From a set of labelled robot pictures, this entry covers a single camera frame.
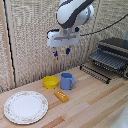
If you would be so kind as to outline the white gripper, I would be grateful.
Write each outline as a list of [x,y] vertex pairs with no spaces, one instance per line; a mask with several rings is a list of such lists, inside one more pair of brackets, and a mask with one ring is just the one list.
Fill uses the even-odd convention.
[[[63,33],[60,32],[59,29],[53,29],[47,32],[47,46],[48,47],[60,47],[66,45],[74,45],[79,42],[80,33],[79,32],[71,32],[68,30],[64,30]],[[56,48],[54,48],[54,57],[58,60],[58,52]],[[70,54],[71,46],[66,48],[66,55]]]

